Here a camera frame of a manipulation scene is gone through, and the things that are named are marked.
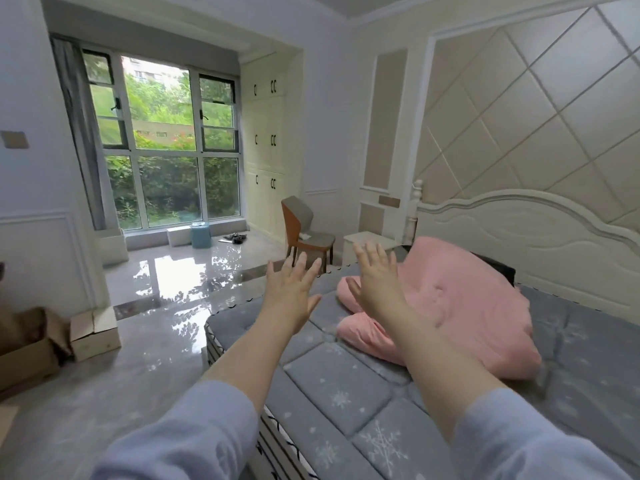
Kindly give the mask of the person's right hand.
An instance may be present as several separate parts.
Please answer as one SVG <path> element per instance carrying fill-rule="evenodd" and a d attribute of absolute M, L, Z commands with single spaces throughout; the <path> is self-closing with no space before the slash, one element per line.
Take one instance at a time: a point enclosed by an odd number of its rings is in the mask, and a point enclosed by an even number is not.
<path fill-rule="evenodd" d="M 359 280 L 362 283 L 359 302 L 364 312 L 378 322 L 389 335 L 394 335 L 398 325 L 402 325 L 412 315 L 401 282 L 393 281 L 388 273 L 388 254 L 380 244 L 381 270 L 367 269 L 365 249 L 357 244 L 354 250 L 360 265 Z"/>

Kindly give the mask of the person's left hand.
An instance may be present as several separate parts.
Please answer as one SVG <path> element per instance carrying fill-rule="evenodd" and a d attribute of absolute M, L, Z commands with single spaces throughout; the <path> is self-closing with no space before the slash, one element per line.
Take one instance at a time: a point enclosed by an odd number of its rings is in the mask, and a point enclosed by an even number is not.
<path fill-rule="evenodd" d="M 321 269 L 322 259 L 316 258 L 302 281 L 295 281 L 295 265 L 292 257 L 286 258 L 277 272 L 277 291 L 266 291 L 256 320 L 260 331 L 268 336 L 292 338 L 308 320 L 305 320 L 307 298 Z"/>

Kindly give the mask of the person's right forearm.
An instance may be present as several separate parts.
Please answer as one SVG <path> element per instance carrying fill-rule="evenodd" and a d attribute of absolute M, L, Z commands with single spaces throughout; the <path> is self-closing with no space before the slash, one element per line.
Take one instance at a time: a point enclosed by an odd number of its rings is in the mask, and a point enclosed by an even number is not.
<path fill-rule="evenodd" d="M 403 355 L 461 480 L 631 480 L 458 350 L 407 304 L 375 313 Z"/>

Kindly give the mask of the person's left forearm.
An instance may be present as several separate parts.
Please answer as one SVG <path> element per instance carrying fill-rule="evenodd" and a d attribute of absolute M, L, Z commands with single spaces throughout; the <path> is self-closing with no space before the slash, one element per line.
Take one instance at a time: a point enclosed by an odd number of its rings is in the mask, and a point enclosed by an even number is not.
<path fill-rule="evenodd" d="M 260 317 L 160 419 L 115 441 L 91 480 L 237 480 L 259 416 L 300 326 Z"/>

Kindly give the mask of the white bedside table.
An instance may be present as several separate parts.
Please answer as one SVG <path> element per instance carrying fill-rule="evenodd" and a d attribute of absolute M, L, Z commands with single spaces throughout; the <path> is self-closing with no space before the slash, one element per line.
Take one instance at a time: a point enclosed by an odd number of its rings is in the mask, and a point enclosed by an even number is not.
<path fill-rule="evenodd" d="M 373 245 L 380 244 L 386 252 L 395 250 L 398 247 L 401 248 L 401 244 L 399 242 L 368 231 L 346 235 L 344 237 L 344 246 L 342 251 L 342 266 L 359 263 L 354 250 L 354 245 L 357 244 L 364 250 L 367 242 L 372 242 Z"/>

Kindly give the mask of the brown and grey chair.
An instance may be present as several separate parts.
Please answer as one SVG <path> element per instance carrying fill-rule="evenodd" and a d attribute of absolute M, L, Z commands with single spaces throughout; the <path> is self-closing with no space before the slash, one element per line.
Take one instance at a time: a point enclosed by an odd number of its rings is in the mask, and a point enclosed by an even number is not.
<path fill-rule="evenodd" d="M 321 254 L 322 273 L 327 273 L 328 265 L 333 265 L 333 248 L 336 237 L 331 233 L 311 230 L 314 213 L 297 196 L 289 196 L 281 201 L 284 216 L 287 245 L 286 257 L 296 259 L 299 251 Z"/>

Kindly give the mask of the blue round stool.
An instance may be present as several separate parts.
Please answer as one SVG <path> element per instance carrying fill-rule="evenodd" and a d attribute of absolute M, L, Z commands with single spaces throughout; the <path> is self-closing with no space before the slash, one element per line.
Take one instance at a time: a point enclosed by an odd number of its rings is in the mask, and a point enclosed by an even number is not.
<path fill-rule="evenodd" d="M 208 249 L 212 245 L 211 227 L 208 222 L 192 223 L 189 227 L 191 245 L 194 249 Z"/>

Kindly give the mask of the pink quilt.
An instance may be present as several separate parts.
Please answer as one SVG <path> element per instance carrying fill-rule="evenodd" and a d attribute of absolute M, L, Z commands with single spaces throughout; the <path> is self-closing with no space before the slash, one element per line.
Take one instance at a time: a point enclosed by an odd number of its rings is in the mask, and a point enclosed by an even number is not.
<path fill-rule="evenodd" d="M 409 306 L 499 379 L 535 379 L 530 302 L 498 270 L 455 244 L 420 236 L 399 281 Z"/>

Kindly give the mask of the grey quilted snowflake mattress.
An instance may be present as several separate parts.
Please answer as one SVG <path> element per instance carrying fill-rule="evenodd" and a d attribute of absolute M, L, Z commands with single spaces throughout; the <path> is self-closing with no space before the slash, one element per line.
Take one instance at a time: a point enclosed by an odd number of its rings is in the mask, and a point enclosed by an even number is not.
<path fill-rule="evenodd" d="M 417 387 L 398 365 L 336 335 L 347 310 L 341 278 L 316 280 L 322 294 L 276 369 L 259 424 L 257 450 L 275 480 L 459 480 L 449 448 Z M 535 288 L 529 300 L 543 367 L 521 394 L 568 434 L 592 441 L 640 480 L 640 327 Z"/>

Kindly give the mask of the white built-in cabinet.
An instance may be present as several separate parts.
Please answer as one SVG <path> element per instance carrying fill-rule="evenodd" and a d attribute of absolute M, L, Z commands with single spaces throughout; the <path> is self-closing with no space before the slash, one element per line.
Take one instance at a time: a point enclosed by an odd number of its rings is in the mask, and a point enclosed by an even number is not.
<path fill-rule="evenodd" d="M 287 238 L 282 201 L 290 195 L 296 173 L 287 148 L 291 60 L 291 54 L 276 52 L 241 66 L 245 218 L 251 230 L 283 246 Z"/>

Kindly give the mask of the white carved bed headboard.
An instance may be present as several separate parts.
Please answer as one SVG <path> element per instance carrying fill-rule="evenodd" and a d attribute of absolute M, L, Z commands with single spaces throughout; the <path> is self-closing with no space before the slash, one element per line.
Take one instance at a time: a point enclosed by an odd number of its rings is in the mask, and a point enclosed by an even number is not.
<path fill-rule="evenodd" d="M 516 270 L 516 282 L 640 326 L 640 234 L 552 193 L 512 189 L 404 205 L 402 243 L 430 236 Z"/>

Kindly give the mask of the large black-framed window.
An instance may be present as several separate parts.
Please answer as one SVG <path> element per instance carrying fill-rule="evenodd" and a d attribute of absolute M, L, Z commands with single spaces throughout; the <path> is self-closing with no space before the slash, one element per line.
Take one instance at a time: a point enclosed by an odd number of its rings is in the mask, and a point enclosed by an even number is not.
<path fill-rule="evenodd" d="M 124 232 L 242 215 L 236 77 L 82 48 Z"/>

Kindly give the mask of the small cardboard box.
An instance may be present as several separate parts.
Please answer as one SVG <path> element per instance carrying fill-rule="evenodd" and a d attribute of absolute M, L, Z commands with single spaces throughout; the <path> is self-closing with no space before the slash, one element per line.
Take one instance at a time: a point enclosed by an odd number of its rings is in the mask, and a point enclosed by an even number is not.
<path fill-rule="evenodd" d="M 97 308 L 73 316 L 69 341 L 75 362 L 121 348 L 114 307 Z"/>

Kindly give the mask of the grey curtain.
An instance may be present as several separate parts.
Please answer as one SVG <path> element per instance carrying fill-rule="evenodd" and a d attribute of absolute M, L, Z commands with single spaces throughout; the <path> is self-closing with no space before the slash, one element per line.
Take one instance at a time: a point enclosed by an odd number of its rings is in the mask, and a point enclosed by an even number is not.
<path fill-rule="evenodd" d="M 102 145 L 83 53 L 69 39 L 52 36 L 50 42 L 93 228 L 104 231 L 108 226 L 100 186 Z"/>

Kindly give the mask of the beige padded wall panel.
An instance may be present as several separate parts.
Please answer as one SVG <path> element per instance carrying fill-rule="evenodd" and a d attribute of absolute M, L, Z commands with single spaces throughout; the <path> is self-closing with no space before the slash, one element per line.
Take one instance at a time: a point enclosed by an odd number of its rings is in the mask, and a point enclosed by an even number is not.
<path fill-rule="evenodd" d="M 425 203 L 544 191 L 640 234 L 640 0 L 437 41 L 413 179 Z"/>

